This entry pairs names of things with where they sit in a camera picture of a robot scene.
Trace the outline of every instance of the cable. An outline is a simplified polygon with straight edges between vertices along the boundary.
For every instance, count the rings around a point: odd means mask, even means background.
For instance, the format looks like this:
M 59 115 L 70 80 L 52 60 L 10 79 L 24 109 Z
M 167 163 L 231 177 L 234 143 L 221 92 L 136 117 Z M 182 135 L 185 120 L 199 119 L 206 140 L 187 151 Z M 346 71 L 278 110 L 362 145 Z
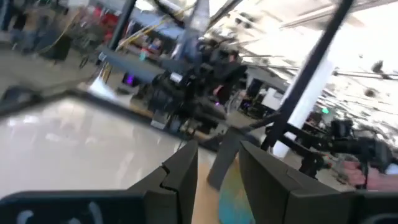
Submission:
M 181 14 L 181 13 L 184 13 L 185 11 L 191 9 L 192 7 L 193 7 L 193 6 L 188 6 L 188 7 L 184 8 L 184 9 L 182 9 L 182 10 L 176 12 L 175 15 L 177 16 L 177 15 L 179 15 L 179 14 Z M 163 16 L 163 17 L 161 18 L 162 21 L 161 21 L 160 23 L 158 23 L 157 25 L 154 25 L 154 26 L 152 26 L 152 27 L 148 27 L 148 26 L 147 26 L 147 27 L 144 27 L 144 28 L 142 28 L 141 30 L 135 32 L 133 35 L 131 35 L 130 37 L 128 37 L 128 38 L 126 38 L 125 40 L 123 40 L 123 41 L 118 45 L 118 47 L 116 48 L 115 51 L 120 50 L 121 48 L 125 47 L 127 44 L 130 44 L 130 43 L 134 42 L 134 41 L 135 41 L 136 39 L 138 39 L 138 37 L 140 37 L 141 35 L 145 35 L 145 34 L 147 34 L 148 32 L 150 32 L 150 31 L 156 29 L 157 27 L 161 26 L 163 23 L 169 21 L 168 19 L 166 19 L 166 17 L 167 17 L 167 15 L 166 15 L 166 16 Z M 103 70 L 102 74 L 100 74 L 100 77 L 105 81 L 105 83 L 108 81 L 108 78 L 109 78 L 109 76 L 110 76 L 110 71 L 111 71 L 111 67 L 109 66 L 109 63 L 106 63 L 106 64 L 104 65 L 104 70 Z

